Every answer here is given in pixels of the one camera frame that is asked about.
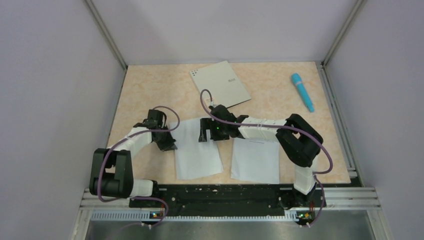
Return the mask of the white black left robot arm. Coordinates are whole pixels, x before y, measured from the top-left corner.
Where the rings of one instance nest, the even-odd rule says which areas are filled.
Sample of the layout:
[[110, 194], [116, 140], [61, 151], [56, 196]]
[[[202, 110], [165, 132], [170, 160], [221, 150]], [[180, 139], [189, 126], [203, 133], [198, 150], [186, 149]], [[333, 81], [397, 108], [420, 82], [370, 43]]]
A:
[[107, 148], [97, 148], [92, 157], [89, 192], [102, 202], [134, 197], [152, 197], [158, 183], [137, 179], [132, 160], [146, 146], [155, 143], [162, 152], [177, 149], [167, 125], [163, 106], [148, 110], [147, 117], [136, 123], [122, 139]]

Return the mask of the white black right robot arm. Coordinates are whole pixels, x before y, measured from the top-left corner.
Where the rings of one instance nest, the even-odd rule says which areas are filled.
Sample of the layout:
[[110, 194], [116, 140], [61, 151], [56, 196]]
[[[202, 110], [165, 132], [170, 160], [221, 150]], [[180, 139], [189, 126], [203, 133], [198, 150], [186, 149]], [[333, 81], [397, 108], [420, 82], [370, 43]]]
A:
[[240, 115], [236, 117], [223, 105], [211, 107], [211, 117], [200, 119], [200, 143], [230, 138], [255, 139], [279, 143], [294, 164], [294, 183], [285, 208], [311, 204], [317, 182], [314, 178], [316, 159], [324, 142], [321, 135], [298, 114], [283, 120], [266, 120]]

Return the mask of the white A4 file folder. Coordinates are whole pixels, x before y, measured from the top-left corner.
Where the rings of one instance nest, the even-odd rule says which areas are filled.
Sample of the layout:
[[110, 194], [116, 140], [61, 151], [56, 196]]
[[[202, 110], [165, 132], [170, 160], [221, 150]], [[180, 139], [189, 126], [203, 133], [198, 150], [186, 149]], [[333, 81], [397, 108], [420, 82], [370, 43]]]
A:
[[228, 61], [221, 61], [189, 71], [198, 91], [207, 89], [214, 104], [227, 108], [252, 99], [245, 85], [237, 76]]

